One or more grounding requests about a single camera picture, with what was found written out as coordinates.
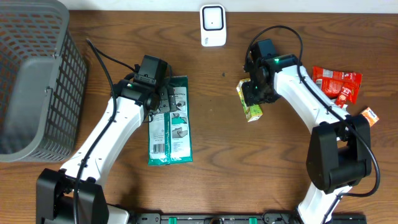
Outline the yellow green juice carton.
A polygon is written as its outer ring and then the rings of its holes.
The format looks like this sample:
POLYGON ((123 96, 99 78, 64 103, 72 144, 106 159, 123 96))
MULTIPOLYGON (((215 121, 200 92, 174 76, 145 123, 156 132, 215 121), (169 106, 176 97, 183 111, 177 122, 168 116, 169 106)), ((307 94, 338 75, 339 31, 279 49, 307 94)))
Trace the yellow green juice carton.
POLYGON ((238 92, 241 104, 243 106, 247 122, 257 121, 263 115, 261 107, 259 105, 247 106, 244 101, 243 84, 249 81, 249 78, 242 79, 236 86, 236 91, 238 92))

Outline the dark green packet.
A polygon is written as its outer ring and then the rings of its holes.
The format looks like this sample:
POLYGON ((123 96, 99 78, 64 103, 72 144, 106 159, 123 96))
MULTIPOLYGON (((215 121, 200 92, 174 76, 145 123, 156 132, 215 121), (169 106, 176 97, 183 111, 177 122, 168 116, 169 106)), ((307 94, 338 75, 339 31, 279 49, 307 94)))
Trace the dark green packet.
POLYGON ((156 114, 149 123, 148 164, 165 166, 193 161, 189 122, 188 77, 173 77, 170 85, 176 111, 156 114))

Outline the red snack bag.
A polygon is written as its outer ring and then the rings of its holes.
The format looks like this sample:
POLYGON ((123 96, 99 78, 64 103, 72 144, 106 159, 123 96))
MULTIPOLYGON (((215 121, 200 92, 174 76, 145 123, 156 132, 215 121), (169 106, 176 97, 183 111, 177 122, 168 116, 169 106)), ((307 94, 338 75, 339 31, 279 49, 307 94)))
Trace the red snack bag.
POLYGON ((357 72, 339 72, 314 66, 312 79, 327 97, 336 101, 341 87, 345 83, 350 83, 356 87, 358 99, 363 75, 357 72))

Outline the small red Nescafe packet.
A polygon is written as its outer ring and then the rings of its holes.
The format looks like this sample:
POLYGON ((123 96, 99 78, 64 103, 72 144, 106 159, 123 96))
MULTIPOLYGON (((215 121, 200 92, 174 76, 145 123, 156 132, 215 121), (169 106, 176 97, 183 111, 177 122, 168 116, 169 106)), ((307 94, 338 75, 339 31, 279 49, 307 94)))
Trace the small red Nescafe packet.
POLYGON ((341 87, 341 91, 335 101, 335 104, 340 108, 343 108, 347 101, 355 104, 357 100, 357 89, 354 85, 350 83, 345 83, 341 87))

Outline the small orange tissue pack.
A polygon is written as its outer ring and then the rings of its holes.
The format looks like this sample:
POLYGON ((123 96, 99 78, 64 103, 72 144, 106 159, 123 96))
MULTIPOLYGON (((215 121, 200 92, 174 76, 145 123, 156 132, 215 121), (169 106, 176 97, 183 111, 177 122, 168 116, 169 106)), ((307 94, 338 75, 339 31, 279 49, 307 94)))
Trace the small orange tissue pack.
POLYGON ((370 127, 374 126, 379 121, 379 117, 370 107, 362 110, 361 114, 367 119, 370 127))

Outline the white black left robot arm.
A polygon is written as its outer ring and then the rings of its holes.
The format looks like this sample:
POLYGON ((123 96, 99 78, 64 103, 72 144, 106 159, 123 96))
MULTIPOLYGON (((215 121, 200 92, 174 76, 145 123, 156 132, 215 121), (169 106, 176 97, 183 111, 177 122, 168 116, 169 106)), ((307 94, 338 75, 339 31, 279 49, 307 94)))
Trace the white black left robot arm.
POLYGON ((127 140, 145 118, 175 108, 170 80, 121 80, 116 97, 81 148, 36 182, 37 223, 128 223, 130 213, 107 203, 104 186, 127 140))

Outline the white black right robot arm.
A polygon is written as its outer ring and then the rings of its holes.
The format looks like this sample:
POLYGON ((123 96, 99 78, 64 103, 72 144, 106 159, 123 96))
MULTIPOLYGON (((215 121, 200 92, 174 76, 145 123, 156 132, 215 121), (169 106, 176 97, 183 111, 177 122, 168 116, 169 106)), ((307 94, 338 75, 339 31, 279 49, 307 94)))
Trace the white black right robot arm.
POLYGON ((306 160, 311 184, 305 198, 294 212, 265 213, 264 222, 366 223, 365 215, 333 213, 344 197, 358 197, 351 189, 377 169, 366 118, 332 102, 295 55, 247 56, 244 71, 250 74, 243 85, 247 105, 284 98, 311 134, 306 160))

